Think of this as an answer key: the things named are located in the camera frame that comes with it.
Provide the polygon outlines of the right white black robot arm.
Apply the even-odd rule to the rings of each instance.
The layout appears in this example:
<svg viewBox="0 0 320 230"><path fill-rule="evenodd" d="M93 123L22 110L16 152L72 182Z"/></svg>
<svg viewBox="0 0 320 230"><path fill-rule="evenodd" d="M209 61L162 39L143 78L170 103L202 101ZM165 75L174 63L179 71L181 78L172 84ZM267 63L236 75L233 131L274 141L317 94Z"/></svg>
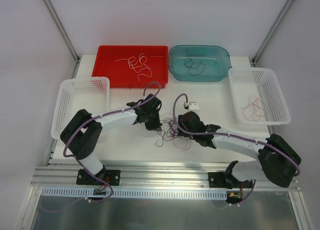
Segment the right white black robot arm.
<svg viewBox="0 0 320 230"><path fill-rule="evenodd" d="M232 161L213 181L220 187L232 189L250 180L269 180L287 188L299 173L300 156L279 135L250 137L237 135L214 125L205 125L199 116L189 111L177 117L178 135L194 140L202 147L226 149L246 155L251 161Z"/></svg>

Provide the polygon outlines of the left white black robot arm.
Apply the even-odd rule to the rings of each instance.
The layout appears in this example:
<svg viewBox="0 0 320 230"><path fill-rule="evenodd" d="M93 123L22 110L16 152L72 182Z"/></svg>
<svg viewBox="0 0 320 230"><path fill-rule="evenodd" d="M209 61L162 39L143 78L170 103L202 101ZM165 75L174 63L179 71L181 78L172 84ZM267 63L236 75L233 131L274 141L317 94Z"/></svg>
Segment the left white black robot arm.
<svg viewBox="0 0 320 230"><path fill-rule="evenodd" d="M149 94L137 102L129 102L121 109L99 116L93 116L85 109L79 110L59 136L72 156L83 167L83 170L79 171L81 179L76 183L119 185L119 180L112 177L119 176L120 172L107 170L94 154L100 135L108 130L142 123L147 130L158 131L162 125L159 115L161 107L161 100Z"/></svg>

